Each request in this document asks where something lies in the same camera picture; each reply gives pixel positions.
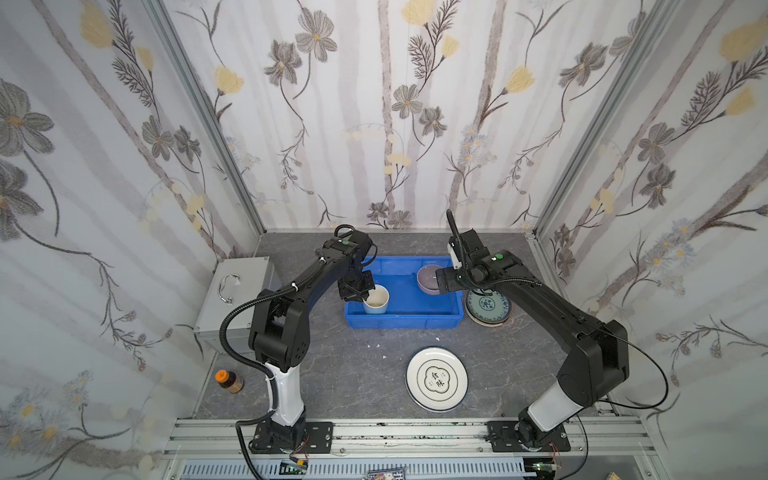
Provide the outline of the cream mug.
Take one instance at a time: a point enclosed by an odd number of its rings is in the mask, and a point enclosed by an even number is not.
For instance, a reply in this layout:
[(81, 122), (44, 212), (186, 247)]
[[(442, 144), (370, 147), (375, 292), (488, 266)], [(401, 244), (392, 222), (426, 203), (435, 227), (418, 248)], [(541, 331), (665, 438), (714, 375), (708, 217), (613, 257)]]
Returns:
[(376, 284), (363, 301), (363, 308), (368, 315), (385, 314), (388, 310), (390, 293), (383, 285)]

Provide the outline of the purple bowl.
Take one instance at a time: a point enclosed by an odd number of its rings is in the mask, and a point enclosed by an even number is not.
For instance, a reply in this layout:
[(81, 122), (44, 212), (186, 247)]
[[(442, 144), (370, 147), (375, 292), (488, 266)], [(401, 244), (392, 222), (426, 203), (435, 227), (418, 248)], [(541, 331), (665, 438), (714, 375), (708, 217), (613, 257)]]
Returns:
[(417, 272), (417, 283), (419, 289), (431, 296), (440, 295), (440, 289), (437, 281), (437, 272), (442, 267), (435, 264), (424, 265)]

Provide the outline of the white plate with green rim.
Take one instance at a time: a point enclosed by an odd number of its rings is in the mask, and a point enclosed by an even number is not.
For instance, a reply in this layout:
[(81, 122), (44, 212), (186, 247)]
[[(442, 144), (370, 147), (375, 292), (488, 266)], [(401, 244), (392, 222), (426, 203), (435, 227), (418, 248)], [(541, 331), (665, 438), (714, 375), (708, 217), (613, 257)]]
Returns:
[(421, 408), (435, 413), (457, 408), (468, 392), (465, 365), (453, 352), (426, 347), (410, 359), (405, 373), (407, 391)]

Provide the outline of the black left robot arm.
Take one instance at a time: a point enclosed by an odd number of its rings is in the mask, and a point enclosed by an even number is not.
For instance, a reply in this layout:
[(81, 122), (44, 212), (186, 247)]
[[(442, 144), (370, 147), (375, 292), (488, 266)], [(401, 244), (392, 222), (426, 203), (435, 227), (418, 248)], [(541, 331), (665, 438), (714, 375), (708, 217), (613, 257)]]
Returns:
[(300, 392), (300, 364), (308, 353), (312, 308), (332, 286), (345, 302), (362, 302), (374, 289), (366, 269), (375, 248), (370, 236), (350, 225), (334, 231), (314, 263), (278, 290), (265, 289), (253, 307), (248, 345), (266, 368), (271, 417), (260, 440), (293, 451), (304, 443), (306, 407)]

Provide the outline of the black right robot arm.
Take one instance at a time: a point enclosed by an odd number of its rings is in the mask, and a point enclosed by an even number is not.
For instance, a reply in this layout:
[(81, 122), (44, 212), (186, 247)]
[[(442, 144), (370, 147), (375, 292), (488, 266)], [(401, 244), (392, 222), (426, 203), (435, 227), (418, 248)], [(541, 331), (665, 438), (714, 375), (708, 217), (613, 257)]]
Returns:
[(515, 436), (522, 446), (539, 449), (553, 443), (564, 432), (564, 422), (628, 379), (627, 332), (620, 323), (606, 323), (580, 310), (511, 252), (490, 251), (473, 229), (460, 233), (452, 227), (448, 248), (453, 265), (436, 274), (442, 294), (497, 292), (544, 328), (566, 353), (555, 383), (518, 415)]

